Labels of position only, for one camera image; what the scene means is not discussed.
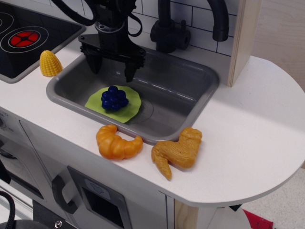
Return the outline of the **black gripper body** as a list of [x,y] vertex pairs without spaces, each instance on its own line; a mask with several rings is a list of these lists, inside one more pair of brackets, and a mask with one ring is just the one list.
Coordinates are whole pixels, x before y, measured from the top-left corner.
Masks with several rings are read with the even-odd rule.
[[94,26],[97,30],[96,34],[85,34],[78,37],[81,42],[81,52],[84,55],[100,55],[102,59],[106,58],[125,64],[137,62],[140,67],[144,67],[146,51],[130,40],[127,21],[115,28],[100,22],[96,22]]

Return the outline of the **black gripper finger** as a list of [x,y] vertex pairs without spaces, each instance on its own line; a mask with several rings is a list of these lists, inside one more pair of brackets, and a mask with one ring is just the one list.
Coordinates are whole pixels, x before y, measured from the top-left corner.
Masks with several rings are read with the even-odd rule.
[[100,55],[87,54],[86,61],[94,74],[97,74],[102,66],[102,57]]
[[127,83],[133,81],[134,75],[139,67],[140,66],[137,62],[128,62],[125,64],[124,73]]

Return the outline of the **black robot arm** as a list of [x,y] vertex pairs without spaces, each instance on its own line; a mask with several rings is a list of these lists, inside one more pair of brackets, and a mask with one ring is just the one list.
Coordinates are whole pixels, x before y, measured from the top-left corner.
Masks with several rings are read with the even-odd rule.
[[146,51],[130,40],[128,18],[139,21],[132,14],[133,0],[88,0],[92,19],[85,18],[72,10],[64,1],[53,3],[69,18],[84,26],[94,25],[96,34],[81,35],[81,52],[85,55],[93,73],[98,73],[103,59],[125,64],[124,75],[127,82],[134,78],[136,70],[144,66]]

